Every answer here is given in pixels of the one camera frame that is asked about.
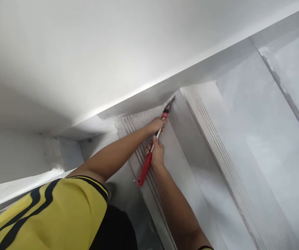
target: right hand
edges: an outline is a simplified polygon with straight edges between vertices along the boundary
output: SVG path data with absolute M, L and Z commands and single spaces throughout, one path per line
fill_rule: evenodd
M 164 166 L 164 161 L 163 161 L 164 145 L 160 142 L 160 140 L 156 138 L 156 136 L 153 136 L 153 144 L 154 144 L 154 150 L 153 150 L 152 161 L 151 161 L 152 166 L 154 168 L 163 167 Z M 147 146 L 146 155 L 149 154 L 149 150 L 150 150 L 150 144 Z

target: red handle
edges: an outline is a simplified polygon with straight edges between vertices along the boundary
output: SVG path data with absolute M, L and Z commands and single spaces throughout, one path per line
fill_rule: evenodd
M 152 161 L 152 152 L 149 152 L 149 154 L 146 156 L 145 162 L 142 166 L 141 173 L 140 173 L 138 181 L 136 183 L 140 187 L 142 187 L 143 183 L 145 182 L 151 161 Z

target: ceiling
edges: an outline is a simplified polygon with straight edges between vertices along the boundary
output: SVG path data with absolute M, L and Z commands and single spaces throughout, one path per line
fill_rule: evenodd
M 71 127 L 298 10 L 299 0 L 0 1 L 0 126 Z

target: shirt sleeve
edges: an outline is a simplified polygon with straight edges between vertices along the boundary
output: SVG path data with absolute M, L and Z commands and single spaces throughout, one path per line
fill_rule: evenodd
M 107 209 L 108 191 L 88 176 L 33 189 L 0 216 L 0 249 L 86 249 Z

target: left hand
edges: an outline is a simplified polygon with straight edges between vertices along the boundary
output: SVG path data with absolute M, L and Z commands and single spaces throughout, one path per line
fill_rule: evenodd
M 169 119 L 162 120 L 161 117 L 155 117 L 146 127 L 149 129 L 150 133 L 153 134 L 156 131 L 162 128 L 162 132 L 164 131 L 164 125 L 169 122 Z

